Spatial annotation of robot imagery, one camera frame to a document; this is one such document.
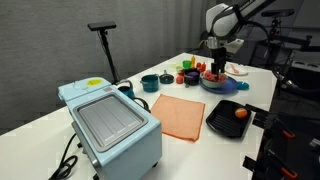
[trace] blue pot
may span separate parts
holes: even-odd
[[[159,78],[157,75],[143,76],[140,82],[145,92],[156,92],[159,89]]]

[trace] gray wall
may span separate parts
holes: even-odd
[[[87,77],[112,80],[88,23],[113,20],[114,64],[127,78],[195,47],[214,0],[2,0],[0,134],[62,106],[57,87]]]

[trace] black tray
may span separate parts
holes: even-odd
[[[238,108],[244,108],[248,111],[245,118],[239,119],[234,112]],[[214,131],[221,133],[229,138],[241,138],[247,127],[251,111],[245,106],[227,100],[222,100],[216,108],[207,117],[206,122]]]

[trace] green cup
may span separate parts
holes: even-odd
[[[182,61],[182,66],[185,69],[189,69],[191,67],[191,61],[189,61],[189,60]]]

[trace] white table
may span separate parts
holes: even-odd
[[[250,122],[245,137],[242,140],[232,140],[213,132],[206,125],[205,119],[217,103],[224,99],[243,105],[248,103],[268,111],[276,78],[271,71],[245,66],[249,75],[229,76],[248,82],[250,84],[248,91],[218,95],[207,92],[200,86],[185,88],[184,85],[176,83],[160,84],[156,93],[143,91],[140,84],[142,76],[152,73],[163,74],[164,69],[169,74],[176,75],[172,65],[186,59],[191,59],[191,55],[183,53],[129,78],[134,85],[135,95],[145,99],[150,107],[161,93],[206,104],[199,140],[192,143],[163,135],[163,156],[157,167],[151,169],[143,179],[251,179],[252,173],[243,168],[242,163],[245,156],[256,159],[263,130]],[[196,56],[196,62],[199,61],[209,65],[213,60]],[[58,167],[66,144],[75,133],[71,127],[72,121],[67,108],[64,107],[0,136],[0,179],[48,179]],[[67,157],[70,155],[79,157],[69,179],[91,180],[95,170],[87,156],[82,154],[82,149],[76,146],[78,142],[76,137],[67,155]]]

